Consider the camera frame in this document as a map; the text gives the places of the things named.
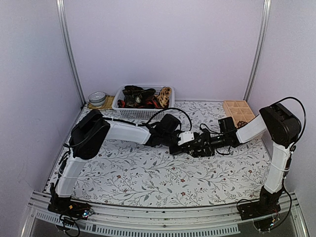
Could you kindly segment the black white floral tie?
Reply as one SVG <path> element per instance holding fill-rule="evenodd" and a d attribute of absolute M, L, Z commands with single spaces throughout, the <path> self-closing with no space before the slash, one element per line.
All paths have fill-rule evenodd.
<path fill-rule="evenodd" d="M 183 145 L 183 151 L 194 158 L 209 157 L 211 150 L 204 143 L 194 142 Z"/>

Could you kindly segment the wooden divided box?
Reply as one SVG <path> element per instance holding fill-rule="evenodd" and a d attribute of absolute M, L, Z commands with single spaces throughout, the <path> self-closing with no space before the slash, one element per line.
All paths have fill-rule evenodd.
<path fill-rule="evenodd" d="M 224 100 L 223 109 L 227 117 L 233 118 L 236 127 L 240 121 L 248 123 L 255 118 L 248 103 L 244 100 Z"/>

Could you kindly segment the white plastic basket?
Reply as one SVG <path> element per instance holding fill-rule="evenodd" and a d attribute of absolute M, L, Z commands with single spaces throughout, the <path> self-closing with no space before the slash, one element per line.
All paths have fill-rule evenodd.
<path fill-rule="evenodd" d="M 113 109 L 124 119 L 149 119 L 151 116 L 153 116 L 156 112 L 162 111 L 162 109 L 126 109 L 126 108 L 119 108 L 117 106 L 117 102 L 119 99 L 124 99 L 124 94 L 122 90 L 124 89 L 126 85 L 121 86 L 119 90 L 117 91 L 112 107 Z M 159 95 L 161 89 L 163 87 L 168 86 L 161 86 L 161 85 L 136 85 L 139 87 L 142 87 L 143 89 L 149 89 L 153 88 L 156 90 L 155 95 L 153 96 L 153 99 L 157 100 L 157 96 Z M 167 108 L 171 108 L 175 104 L 175 89 L 172 86 L 169 86 L 172 89 L 171 95 L 169 97 L 169 105 Z"/>

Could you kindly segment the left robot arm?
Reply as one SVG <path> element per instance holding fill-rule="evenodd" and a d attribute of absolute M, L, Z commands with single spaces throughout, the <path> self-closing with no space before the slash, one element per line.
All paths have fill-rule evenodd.
<path fill-rule="evenodd" d="M 172 114 L 164 115 L 158 122 L 148 120 L 136 124 L 106 118 L 99 110 L 91 110 L 72 129 L 69 142 L 64 144 L 66 152 L 59 163 L 58 179 L 50 186 L 48 210 L 70 214 L 91 208 L 89 204 L 72 202 L 72 189 L 84 165 L 98 155 L 106 140 L 122 140 L 150 147 L 163 145 L 179 150 L 194 139 L 194 133 L 182 131 L 180 120 Z"/>

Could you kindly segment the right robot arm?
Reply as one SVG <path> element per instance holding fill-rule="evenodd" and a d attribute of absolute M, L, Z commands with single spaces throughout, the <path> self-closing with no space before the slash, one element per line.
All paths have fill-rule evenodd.
<path fill-rule="evenodd" d="M 302 137 L 306 123 L 289 111 L 279 100 L 259 110 L 259 115 L 240 128 L 232 117 L 218 121 L 220 131 L 211 131 L 201 125 L 203 133 L 198 138 L 198 156 L 212 156 L 217 148 L 237 147 L 255 137 L 268 132 L 273 143 L 273 154 L 267 179 L 260 190 L 259 200 L 238 203 L 237 210 L 242 220 L 261 217 L 280 211 L 278 203 L 282 193 L 286 193 L 284 182 L 291 165 L 291 156 L 296 143 Z"/>

